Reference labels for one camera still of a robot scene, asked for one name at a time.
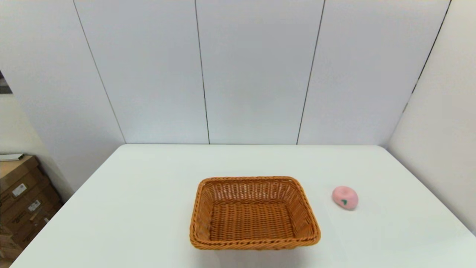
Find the orange wicker basket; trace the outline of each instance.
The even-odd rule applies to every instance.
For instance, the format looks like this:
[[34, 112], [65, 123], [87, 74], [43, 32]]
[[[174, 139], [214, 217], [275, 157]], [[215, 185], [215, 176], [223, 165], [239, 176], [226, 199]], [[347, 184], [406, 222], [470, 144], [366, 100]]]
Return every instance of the orange wicker basket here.
[[316, 218], [292, 177], [219, 177], [200, 182], [190, 224], [199, 249], [291, 249], [316, 244]]

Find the basket bottom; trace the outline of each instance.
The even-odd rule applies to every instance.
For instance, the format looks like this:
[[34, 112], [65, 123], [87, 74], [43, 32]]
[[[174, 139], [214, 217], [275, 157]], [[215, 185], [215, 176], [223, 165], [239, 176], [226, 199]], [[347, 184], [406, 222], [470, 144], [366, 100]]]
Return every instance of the basket bottom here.
[[294, 238], [283, 203], [217, 203], [213, 206], [210, 240]]

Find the white sticker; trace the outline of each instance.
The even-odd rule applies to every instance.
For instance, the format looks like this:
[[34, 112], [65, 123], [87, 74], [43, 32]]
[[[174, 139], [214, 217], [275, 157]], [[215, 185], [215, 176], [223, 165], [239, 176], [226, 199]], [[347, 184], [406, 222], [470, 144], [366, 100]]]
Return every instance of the white sticker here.
[[41, 203], [38, 200], [36, 200], [35, 202], [31, 203], [31, 205], [28, 207], [28, 210], [30, 212], [35, 211], [35, 209], [37, 209], [40, 205]]
[[14, 197], [17, 197], [21, 195], [21, 193], [23, 193], [26, 189], [27, 187], [24, 184], [20, 184], [11, 193], [13, 194]]

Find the pink peach toy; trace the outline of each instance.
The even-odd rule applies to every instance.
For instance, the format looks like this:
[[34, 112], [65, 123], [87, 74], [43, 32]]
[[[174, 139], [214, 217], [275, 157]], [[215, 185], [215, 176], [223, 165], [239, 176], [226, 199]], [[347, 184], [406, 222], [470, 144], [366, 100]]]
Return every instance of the pink peach toy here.
[[332, 200], [339, 206], [352, 210], [357, 207], [357, 193], [350, 187], [339, 186], [332, 192]]

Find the cardboard box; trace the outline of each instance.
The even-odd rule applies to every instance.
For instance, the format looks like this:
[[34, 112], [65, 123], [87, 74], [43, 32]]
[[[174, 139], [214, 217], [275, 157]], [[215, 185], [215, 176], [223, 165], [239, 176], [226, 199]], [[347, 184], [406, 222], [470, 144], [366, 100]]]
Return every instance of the cardboard box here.
[[4, 212], [1, 217], [2, 229], [7, 230], [9, 234], [16, 234], [42, 207], [52, 208], [53, 205], [60, 201], [60, 197], [51, 186], [46, 186], [34, 198], [27, 198], [38, 186], [41, 185], [34, 187], [21, 200], [18, 200], [10, 209]]
[[20, 256], [21, 252], [21, 249], [0, 247], [0, 257], [4, 259], [15, 260], [18, 256]]
[[0, 247], [23, 249], [12, 239], [13, 235], [0, 235]]
[[29, 192], [27, 192], [22, 198], [17, 199], [16, 202], [11, 205], [6, 211], [1, 214], [0, 217], [0, 233], [13, 234], [9, 231], [5, 225], [15, 217], [24, 207], [28, 206], [31, 201], [39, 195], [50, 184], [49, 180], [43, 180], [37, 183]]
[[0, 234], [0, 247], [24, 249], [56, 214], [61, 203], [43, 207], [30, 221], [24, 224], [15, 235]]
[[26, 155], [18, 161], [0, 163], [0, 194], [7, 190], [30, 170], [38, 166], [34, 156]]
[[2, 188], [0, 194], [0, 213], [6, 211], [16, 200], [27, 194], [38, 182], [47, 180], [41, 171], [35, 167], [13, 183], [8, 189]]

